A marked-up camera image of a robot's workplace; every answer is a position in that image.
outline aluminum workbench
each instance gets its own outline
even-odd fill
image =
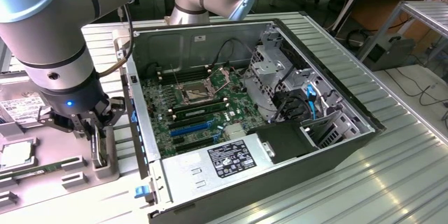
[[[320,26],[299,13],[250,15],[279,18],[351,89],[387,127],[335,170],[254,203],[212,223],[446,223],[448,218],[447,138],[414,114],[356,58]],[[136,27],[164,21],[136,22]],[[83,29],[98,71],[116,61],[112,30],[124,24]],[[12,70],[22,68],[15,59]],[[122,95],[119,73],[104,79],[104,91]],[[2,223],[146,223],[146,206],[134,199],[139,184],[131,130],[126,117],[115,126],[122,177],[118,181],[0,216]]]

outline power supply label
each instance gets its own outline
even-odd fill
[[[258,166],[243,140],[210,149],[208,155],[220,178],[226,178]]]

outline ribbed metal table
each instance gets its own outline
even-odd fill
[[[378,39],[386,35],[388,28],[392,26],[402,12],[407,12],[414,20],[402,27],[399,33],[403,33],[402,31],[407,29],[412,22],[419,20],[443,37],[448,39],[448,3],[446,1],[403,1],[399,3],[395,10],[392,11],[391,16],[388,17],[383,27],[379,29],[374,38],[370,40],[368,44],[363,46],[363,49],[358,54],[358,58],[360,59],[360,61],[364,61],[364,59],[367,58],[370,52],[375,47]],[[440,50],[434,50],[428,57],[428,61],[435,55],[439,54]]]
[[[267,18],[279,18],[288,25],[387,126],[387,132],[335,170],[212,223],[446,223],[448,148],[444,136],[414,114],[310,17],[278,13],[251,15],[247,19]],[[136,22],[136,27],[164,24],[160,20]],[[116,60],[111,32],[123,27],[124,24],[114,23],[83,29],[99,71]],[[20,68],[15,60],[11,67]],[[104,80],[103,87],[110,94],[120,94],[118,73]],[[146,222],[144,203],[130,193],[139,183],[139,175],[126,118],[116,125],[115,134],[123,177],[116,182],[3,214],[3,223]]]

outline motherboard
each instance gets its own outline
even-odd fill
[[[144,97],[163,158],[226,142],[267,124],[228,67],[162,74],[146,80]]]

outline warning label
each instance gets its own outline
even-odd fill
[[[34,123],[36,122],[39,108],[46,104],[40,97],[28,97],[0,101],[0,105],[18,123]]]
[[[243,140],[210,149],[208,154],[220,178],[258,166]]]

